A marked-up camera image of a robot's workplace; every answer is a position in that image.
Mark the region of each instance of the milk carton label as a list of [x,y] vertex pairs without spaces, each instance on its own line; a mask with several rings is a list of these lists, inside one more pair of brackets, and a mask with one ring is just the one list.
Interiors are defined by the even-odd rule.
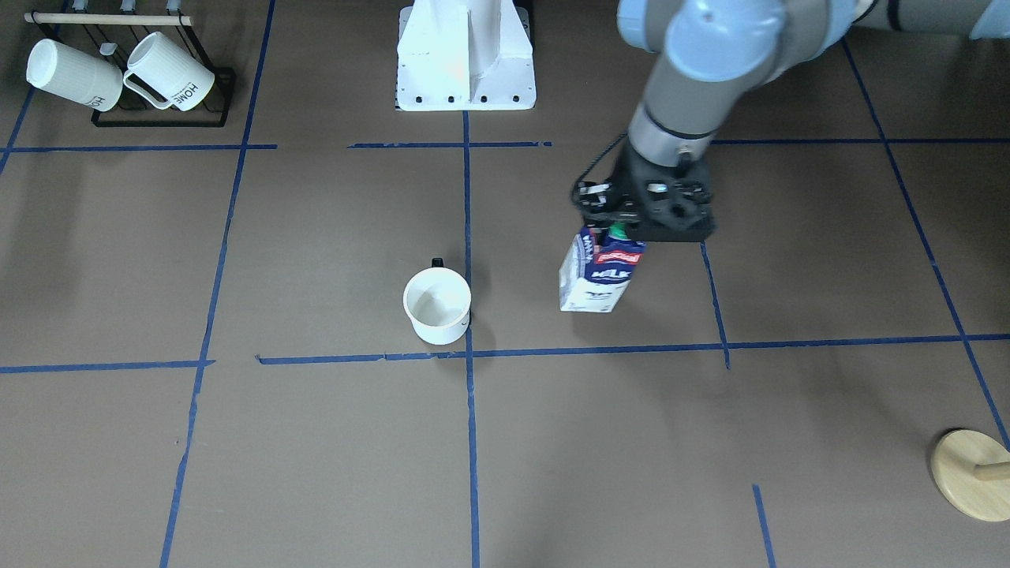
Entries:
[[562,311],[613,310],[644,251],[642,242],[610,236],[597,246],[592,231],[583,227],[559,271]]

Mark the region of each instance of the grey robot arm segment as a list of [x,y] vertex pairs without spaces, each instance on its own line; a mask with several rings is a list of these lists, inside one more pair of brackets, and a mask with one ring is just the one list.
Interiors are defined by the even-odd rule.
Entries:
[[581,179],[588,224],[641,241],[703,241],[715,228],[703,156],[746,91],[820,56],[857,25],[1010,37],[1010,0],[621,0],[626,42],[659,53],[613,174]]

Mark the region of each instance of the wooden stand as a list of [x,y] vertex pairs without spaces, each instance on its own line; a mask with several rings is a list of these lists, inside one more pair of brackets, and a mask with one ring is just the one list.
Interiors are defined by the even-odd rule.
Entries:
[[969,516],[1010,518],[1010,452],[992,438],[955,430],[936,444],[933,481],[950,504]]

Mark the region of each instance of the white mug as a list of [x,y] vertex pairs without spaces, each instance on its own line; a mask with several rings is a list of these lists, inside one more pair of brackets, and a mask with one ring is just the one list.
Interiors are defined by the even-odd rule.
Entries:
[[417,337],[448,345],[470,327],[470,286],[459,273],[432,259],[431,268],[414,275],[403,290],[403,309]]
[[[143,79],[166,100],[159,101],[136,83],[127,81],[133,75]],[[123,85],[147,99],[155,108],[166,109],[175,105],[179,110],[189,110],[200,104],[210,92],[214,74],[169,39],[168,35],[156,31],[133,49],[126,62]]]
[[36,89],[103,112],[123,90],[119,68],[53,39],[31,49],[24,78]]

